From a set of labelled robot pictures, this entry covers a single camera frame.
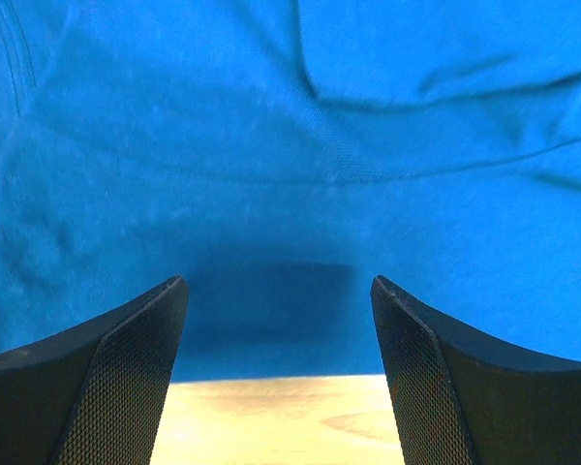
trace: blue fabric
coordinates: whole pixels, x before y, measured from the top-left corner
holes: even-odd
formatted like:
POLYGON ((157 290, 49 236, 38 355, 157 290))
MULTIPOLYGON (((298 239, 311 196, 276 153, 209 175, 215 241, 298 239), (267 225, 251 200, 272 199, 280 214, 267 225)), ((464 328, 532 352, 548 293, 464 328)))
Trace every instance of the blue fabric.
POLYGON ((0 352, 173 274, 176 381, 381 372, 377 274, 581 359, 581 1, 0 0, 0 352))

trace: wood grain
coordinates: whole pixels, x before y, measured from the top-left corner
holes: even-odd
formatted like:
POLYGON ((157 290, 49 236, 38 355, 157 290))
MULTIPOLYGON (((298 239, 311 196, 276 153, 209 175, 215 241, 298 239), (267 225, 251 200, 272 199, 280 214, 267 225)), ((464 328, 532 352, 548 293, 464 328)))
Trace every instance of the wood grain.
POLYGON ((171 385, 152 465, 404 464, 384 376, 171 385))

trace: wooden table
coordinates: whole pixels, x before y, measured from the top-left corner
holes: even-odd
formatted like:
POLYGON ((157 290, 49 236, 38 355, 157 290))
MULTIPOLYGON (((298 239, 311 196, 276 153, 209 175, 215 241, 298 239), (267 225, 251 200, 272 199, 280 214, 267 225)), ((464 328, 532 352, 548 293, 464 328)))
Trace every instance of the wooden table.
POLYGON ((384 376, 171 385, 152 465, 404 464, 384 376))

